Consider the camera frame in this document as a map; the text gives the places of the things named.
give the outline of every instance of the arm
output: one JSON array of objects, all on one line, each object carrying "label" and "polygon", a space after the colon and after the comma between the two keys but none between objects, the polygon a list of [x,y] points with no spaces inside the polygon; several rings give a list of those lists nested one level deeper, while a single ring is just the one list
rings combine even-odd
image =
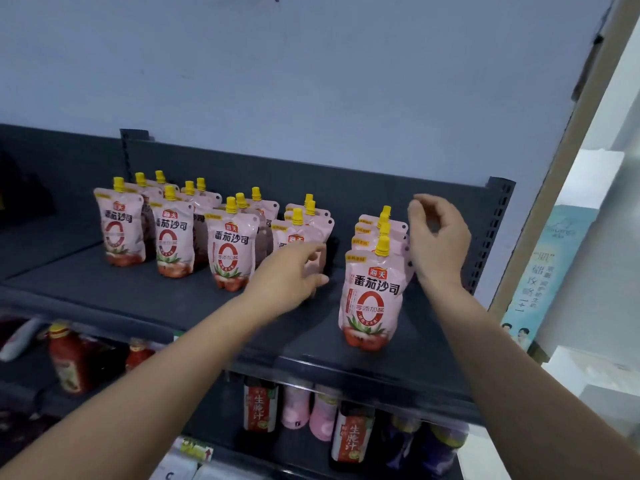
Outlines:
[{"label": "arm", "polygon": [[147,480],[242,344],[328,281],[303,277],[322,247],[301,242],[272,254],[242,295],[60,421],[0,470],[0,480]]},{"label": "arm", "polygon": [[[640,478],[640,456],[500,329],[460,281],[470,234],[448,201],[416,195],[411,253],[423,290],[513,480]],[[440,221],[432,234],[428,217]]]}]

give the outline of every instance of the teal box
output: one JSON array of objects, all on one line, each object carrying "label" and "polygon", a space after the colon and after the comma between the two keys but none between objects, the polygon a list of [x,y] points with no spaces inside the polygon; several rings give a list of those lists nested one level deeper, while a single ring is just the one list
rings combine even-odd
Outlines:
[{"label": "teal box", "polygon": [[551,211],[501,323],[524,350],[535,338],[597,215],[598,209],[573,205],[556,205]]}]

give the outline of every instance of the bottle label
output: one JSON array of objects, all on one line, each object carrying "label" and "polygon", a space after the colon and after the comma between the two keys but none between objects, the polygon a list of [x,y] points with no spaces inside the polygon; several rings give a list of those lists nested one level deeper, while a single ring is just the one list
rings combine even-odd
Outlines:
[{"label": "bottle label", "polygon": [[71,360],[53,359],[53,364],[60,379],[60,386],[67,392],[78,393],[82,390],[76,364]]},{"label": "bottle label", "polygon": [[270,433],[276,426],[278,389],[244,386],[244,428]]},{"label": "bottle label", "polygon": [[343,416],[338,413],[331,457],[341,463],[362,463],[369,444],[373,419],[364,416]]}]

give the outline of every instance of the yellow spout cap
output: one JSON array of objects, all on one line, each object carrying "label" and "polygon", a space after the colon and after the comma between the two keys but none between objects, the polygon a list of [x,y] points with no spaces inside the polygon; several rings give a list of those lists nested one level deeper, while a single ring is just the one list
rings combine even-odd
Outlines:
[{"label": "yellow spout cap", "polygon": [[391,232],[391,224],[388,222],[383,222],[380,226],[380,235],[389,235]]},{"label": "yellow spout cap", "polygon": [[237,214],[238,206],[236,204],[235,197],[227,197],[227,213],[228,214]]},{"label": "yellow spout cap", "polygon": [[389,256],[389,247],[391,240],[388,235],[381,235],[376,244],[376,250],[374,251],[376,256],[386,257]]},{"label": "yellow spout cap", "polygon": [[306,208],[307,208],[306,213],[307,213],[308,216],[315,216],[316,215],[316,201],[315,200],[308,201]]},{"label": "yellow spout cap", "polygon": [[123,177],[113,177],[113,189],[116,192],[124,192],[124,178]]},{"label": "yellow spout cap", "polygon": [[262,200],[260,187],[251,187],[251,200],[255,202],[260,202]]},{"label": "yellow spout cap", "polygon": [[178,198],[175,196],[175,187],[172,185],[165,185],[164,186],[164,198],[166,200],[178,200]]},{"label": "yellow spout cap", "polygon": [[196,195],[196,187],[193,184],[193,180],[187,180],[184,183],[184,193],[187,195]]},{"label": "yellow spout cap", "polygon": [[147,186],[147,179],[145,178],[145,174],[142,173],[141,171],[137,171],[136,172],[136,183],[140,187],[146,187]]},{"label": "yellow spout cap", "polygon": [[378,229],[382,229],[383,224],[389,224],[389,216],[386,214],[380,214],[378,218]]},{"label": "yellow spout cap", "polygon": [[240,209],[246,209],[249,207],[249,204],[247,204],[246,199],[244,198],[244,193],[242,192],[236,193],[236,202]]},{"label": "yellow spout cap", "polygon": [[305,223],[304,219],[302,218],[302,209],[300,209],[299,207],[293,209],[293,218],[291,219],[291,222],[294,226],[301,226]]}]

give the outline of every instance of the person's right hand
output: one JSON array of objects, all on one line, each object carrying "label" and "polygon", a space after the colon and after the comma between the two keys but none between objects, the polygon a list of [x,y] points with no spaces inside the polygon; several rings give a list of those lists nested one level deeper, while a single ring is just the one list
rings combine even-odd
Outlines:
[{"label": "person's right hand", "polygon": [[[427,194],[414,195],[409,203],[411,258],[425,290],[443,286],[461,287],[460,270],[467,257],[471,233],[452,203]],[[427,220],[440,223],[432,233]]]}]

